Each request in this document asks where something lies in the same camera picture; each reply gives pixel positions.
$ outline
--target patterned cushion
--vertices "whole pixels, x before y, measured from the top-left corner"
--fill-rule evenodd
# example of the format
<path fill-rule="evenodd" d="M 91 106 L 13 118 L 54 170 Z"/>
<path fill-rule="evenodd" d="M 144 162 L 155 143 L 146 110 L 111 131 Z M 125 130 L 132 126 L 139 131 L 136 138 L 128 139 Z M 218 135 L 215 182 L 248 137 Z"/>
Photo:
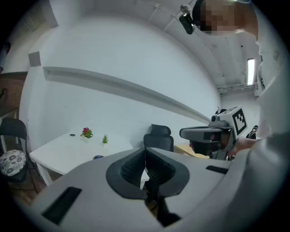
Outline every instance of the patterned cushion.
<path fill-rule="evenodd" d="M 26 157 L 20 150 L 10 150 L 0 157 L 0 171 L 3 175 L 13 176 L 25 166 Z"/>

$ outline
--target chair backrest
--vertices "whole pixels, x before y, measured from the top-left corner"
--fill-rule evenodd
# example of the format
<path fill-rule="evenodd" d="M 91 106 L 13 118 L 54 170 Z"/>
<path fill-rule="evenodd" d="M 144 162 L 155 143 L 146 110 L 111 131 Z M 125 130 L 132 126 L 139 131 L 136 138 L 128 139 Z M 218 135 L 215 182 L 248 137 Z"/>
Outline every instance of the chair backrest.
<path fill-rule="evenodd" d="M 152 125 L 152 131 L 150 134 L 156 135 L 156 136 L 169 136 L 171 135 L 171 130 L 168 126 L 161 126 L 156 124 Z"/>
<path fill-rule="evenodd" d="M 144 135 L 144 146 L 173 152 L 174 140 L 171 136 Z"/>
<path fill-rule="evenodd" d="M 0 135 L 10 135 L 26 140 L 26 126 L 21 120 L 5 118 L 0 126 Z"/>

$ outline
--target white table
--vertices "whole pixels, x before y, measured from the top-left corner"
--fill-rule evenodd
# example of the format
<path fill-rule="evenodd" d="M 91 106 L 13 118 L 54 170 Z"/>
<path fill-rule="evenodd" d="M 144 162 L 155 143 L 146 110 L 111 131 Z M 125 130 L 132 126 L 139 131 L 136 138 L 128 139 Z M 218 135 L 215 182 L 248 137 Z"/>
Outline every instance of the white table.
<path fill-rule="evenodd" d="M 8 117 L 11 114 L 14 114 L 14 118 L 17 118 L 17 111 L 18 108 L 17 107 L 13 107 L 13 106 L 0 106 L 0 125 L 2 123 L 2 120 L 6 117 Z M 6 143 L 5 143 L 5 139 L 4 136 L 1 135 L 1 143 L 2 143 L 2 147 L 3 147 L 3 151 L 4 153 L 7 152 L 7 148 L 6 148 Z"/>
<path fill-rule="evenodd" d="M 121 136 L 109 134 L 109 143 L 103 147 L 103 135 L 96 135 L 93 132 L 94 136 L 87 139 L 80 137 L 80 134 L 76 131 L 69 132 L 30 153 L 46 185 L 52 183 L 47 169 L 64 175 L 80 164 L 92 160 L 95 155 L 109 156 L 133 149 L 131 143 Z M 147 180 L 149 176 L 144 171 L 141 177 L 141 189 Z"/>

